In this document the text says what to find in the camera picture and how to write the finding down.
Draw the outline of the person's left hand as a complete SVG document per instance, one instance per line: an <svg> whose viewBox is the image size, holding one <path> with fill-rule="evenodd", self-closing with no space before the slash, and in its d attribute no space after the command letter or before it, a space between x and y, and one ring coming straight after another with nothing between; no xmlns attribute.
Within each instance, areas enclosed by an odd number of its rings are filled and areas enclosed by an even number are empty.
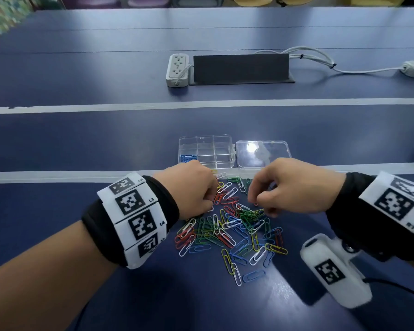
<svg viewBox="0 0 414 331"><path fill-rule="evenodd" d="M187 220L200 215L193 214L193 185L199 168L207 167L199 161L193 160L187 163L179 163L153 175L173 197L179 210L180 220Z"/></svg>

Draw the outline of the person's right hand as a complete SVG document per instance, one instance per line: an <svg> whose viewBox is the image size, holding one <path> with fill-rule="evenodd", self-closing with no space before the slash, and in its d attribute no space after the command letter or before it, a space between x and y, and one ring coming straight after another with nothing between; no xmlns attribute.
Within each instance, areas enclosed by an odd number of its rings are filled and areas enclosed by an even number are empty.
<svg viewBox="0 0 414 331"><path fill-rule="evenodd" d="M299 214L327 211L346 180L346 173L293 158L276 159L264 168L279 169L281 211Z"/></svg>

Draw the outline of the person's left forearm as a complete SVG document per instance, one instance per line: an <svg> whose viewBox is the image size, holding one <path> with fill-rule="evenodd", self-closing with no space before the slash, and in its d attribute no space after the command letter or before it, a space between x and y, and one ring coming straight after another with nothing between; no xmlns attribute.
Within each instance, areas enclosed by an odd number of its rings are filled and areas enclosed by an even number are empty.
<svg viewBox="0 0 414 331"><path fill-rule="evenodd" d="M0 331L65 331L117 267L71 224L0 266Z"/></svg>

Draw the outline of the clear plastic box lid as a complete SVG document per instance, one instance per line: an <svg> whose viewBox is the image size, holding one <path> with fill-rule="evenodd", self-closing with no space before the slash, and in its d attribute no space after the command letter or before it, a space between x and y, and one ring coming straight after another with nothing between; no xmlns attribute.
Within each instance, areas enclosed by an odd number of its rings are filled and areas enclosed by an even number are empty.
<svg viewBox="0 0 414 331"><path fill-rule="evenodd" d="M260 169L278 158L292 157L287 142L280 140L239 140L235 151L241 169Z"/></svg>

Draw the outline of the clear plastic compartment box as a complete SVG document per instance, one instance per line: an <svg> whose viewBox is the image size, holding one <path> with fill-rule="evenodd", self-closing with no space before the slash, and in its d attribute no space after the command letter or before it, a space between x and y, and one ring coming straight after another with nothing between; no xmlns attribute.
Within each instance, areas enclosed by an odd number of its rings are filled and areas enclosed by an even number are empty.
<svg viewBox="0 0 414 331"><path fill-rule="evenodd" d="M236 161L235 144L229 134L181 137L178 163L180 155L197 155L202 165L217 170L233 168Z"/></svg>

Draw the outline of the pile of coloured paper clips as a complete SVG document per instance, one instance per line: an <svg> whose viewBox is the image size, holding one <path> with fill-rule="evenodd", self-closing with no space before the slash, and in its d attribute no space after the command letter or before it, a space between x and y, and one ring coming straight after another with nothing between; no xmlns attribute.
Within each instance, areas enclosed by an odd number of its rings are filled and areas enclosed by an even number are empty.
<svg viewBox="0 0 414 331"><path fill-rule="evenodd" d="M217 192L206 213L186 220L175 235L180 257L219 250L236 286L266 276L275 256L287 256L283 229L272 226L262 207L247 203L252 179L212 170Z"/></svg>

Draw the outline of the black wristband with marker tags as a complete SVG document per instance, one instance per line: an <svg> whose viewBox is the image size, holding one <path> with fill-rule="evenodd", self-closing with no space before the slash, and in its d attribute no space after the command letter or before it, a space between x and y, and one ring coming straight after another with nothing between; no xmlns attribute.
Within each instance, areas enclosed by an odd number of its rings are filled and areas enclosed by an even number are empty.
<svg viewBox="0 0 414 331"><path fill-rule="evenodd" d="M97 195L82 223L108 261L129 269L142 266L180 218L168 190L135 171Z"/></svg>
<svg viewBox="0 0 414 331"><path fill-rule="evenodd" d="M337 237L378 261L414 261L413 181L349 172L326 216Z"/></svg>

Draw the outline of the black folded stand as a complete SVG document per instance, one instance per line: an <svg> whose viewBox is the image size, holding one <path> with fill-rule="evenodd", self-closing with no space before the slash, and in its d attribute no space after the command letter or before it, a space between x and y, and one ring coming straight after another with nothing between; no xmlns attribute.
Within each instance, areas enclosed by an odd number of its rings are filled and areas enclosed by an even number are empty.
<svg viewBox="0 0 414 331"><path fill-rule="evenodd" d="M195 55L189 71L194 86L294 82L288 54Z"/></svg>

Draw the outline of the grey chair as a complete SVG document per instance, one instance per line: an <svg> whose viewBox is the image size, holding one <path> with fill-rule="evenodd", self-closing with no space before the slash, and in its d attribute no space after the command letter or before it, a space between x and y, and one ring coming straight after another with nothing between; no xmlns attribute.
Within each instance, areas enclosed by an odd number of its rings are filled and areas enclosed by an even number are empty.
<svg viewBox="0 0 414 331"><path fill-rule="evenodd" d="M170 0L174 8L217 8L224 0Z"/></svg>

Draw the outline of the yellow chair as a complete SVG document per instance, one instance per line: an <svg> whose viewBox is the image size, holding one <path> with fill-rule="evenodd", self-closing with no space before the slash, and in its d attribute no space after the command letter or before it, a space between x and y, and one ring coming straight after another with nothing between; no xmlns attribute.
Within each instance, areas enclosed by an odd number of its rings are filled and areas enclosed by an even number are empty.
<svg viewBox="0 0 414 331"><path fill-rule="evenodd" d="M273 0L232 0L240 7L262 7L270 5Z"/></svg>
<svg viewBox="0 0 414 331"><path fill-rule="evenodd" d="M344 0L349 6L356 7L398 7L405 0Z"/></svg>

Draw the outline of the purple chair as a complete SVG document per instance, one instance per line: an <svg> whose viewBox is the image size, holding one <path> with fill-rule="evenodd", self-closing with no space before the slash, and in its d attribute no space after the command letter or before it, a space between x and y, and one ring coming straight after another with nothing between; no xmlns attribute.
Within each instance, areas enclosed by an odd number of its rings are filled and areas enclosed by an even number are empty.
<svg viewBox="0 0 414 331"><path fill-rule="evenodd" d="M119 0L62 0L68 10L77 9L120 9Z"/></svg>
<svg viewBox="0 0 414 331"><path fill-rule="evenodd" d="M127 4L133 9L169 8L170 0L128 0Z"/></svg>

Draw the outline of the patterned cloth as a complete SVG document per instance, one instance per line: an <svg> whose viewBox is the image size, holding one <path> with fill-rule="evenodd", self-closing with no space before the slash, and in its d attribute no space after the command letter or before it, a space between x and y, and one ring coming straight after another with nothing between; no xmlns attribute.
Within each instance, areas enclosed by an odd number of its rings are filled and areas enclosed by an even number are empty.
<svg viewBox="0 0 414 331"><path fill-rule="evenodd" d="M0 35L34 12L31 0L0 0Z"/></svg>

